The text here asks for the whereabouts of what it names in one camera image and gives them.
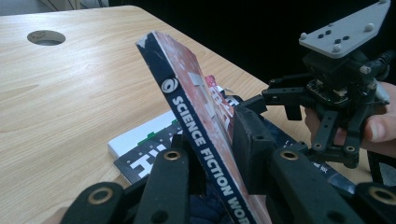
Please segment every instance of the wooden table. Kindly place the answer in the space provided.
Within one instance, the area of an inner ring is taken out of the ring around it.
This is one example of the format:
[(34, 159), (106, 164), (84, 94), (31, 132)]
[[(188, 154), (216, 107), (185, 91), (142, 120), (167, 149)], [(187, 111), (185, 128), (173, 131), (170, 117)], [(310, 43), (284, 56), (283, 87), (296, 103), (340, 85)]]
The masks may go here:
[[(33, 44), (27, 36), (38, 30), (66, 40)], [(244, 99), (267, 87), (139, 7), (0, 17), (0, 223), (42, 222), (88, 186), (122, 181), (107, 142), (170, 109), (134, 44), (152, 30), (186, 45), (205, 75)], [(303, 121), (269, 109), (265, 117), (309, 143)], [(369, 180), (365, 162), (337, 165)]]

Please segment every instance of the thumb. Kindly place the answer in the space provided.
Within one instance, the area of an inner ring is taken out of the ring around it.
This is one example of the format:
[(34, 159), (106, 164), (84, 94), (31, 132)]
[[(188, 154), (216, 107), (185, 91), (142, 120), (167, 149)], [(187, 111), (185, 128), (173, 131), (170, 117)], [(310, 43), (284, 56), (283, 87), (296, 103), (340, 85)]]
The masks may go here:
[(391, 114), (373, 115), (367, 119), (364, 136), (371, 142), (385, 142), (396, 138), (396, 118)]

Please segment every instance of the circular logo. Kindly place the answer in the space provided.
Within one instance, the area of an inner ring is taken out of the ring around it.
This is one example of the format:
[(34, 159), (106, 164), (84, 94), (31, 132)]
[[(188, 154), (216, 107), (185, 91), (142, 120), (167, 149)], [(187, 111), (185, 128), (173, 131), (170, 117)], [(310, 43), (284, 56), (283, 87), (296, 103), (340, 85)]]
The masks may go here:
[(176, 78), (168, 78), (161, 85), (161, 90), (165, 93), (170, 93), (174, 91), (178, 86), (178, 81)]

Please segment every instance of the book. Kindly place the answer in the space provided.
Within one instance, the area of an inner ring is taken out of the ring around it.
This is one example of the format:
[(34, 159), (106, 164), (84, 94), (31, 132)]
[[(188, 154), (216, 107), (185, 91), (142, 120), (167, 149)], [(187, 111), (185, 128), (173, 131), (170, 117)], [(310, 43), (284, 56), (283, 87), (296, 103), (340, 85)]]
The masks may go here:
[(233, 108), (217, 99), (195, 55), (153, 31), (136, 45), (234, 223), (271, 223), (264, 195), (249, 195), (231, 151)]

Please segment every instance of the pink book cover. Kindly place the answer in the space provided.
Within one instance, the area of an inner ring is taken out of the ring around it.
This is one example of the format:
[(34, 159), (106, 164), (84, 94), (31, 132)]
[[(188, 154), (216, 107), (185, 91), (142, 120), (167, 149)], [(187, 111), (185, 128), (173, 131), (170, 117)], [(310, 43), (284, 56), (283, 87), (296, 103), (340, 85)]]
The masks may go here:
[(154, 31), (136, 45), (234, 223), (271, 223), (265, 196), (248, 194), (233, 159), (233, 108), (214, 77), (170, 35)]

